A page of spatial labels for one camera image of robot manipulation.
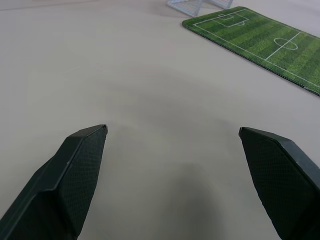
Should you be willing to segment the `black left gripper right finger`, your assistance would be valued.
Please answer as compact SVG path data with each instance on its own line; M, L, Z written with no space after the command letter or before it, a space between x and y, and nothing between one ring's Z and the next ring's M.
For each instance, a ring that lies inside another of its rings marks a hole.
M238 133L253 185L282 240L320 238L320 168L290 139L250 127Z

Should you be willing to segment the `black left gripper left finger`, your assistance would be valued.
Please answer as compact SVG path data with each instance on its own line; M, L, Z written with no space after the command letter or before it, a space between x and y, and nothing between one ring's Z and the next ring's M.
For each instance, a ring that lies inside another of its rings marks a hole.
M0 219L2 240L76 240L95 189L108 127L69 135Z

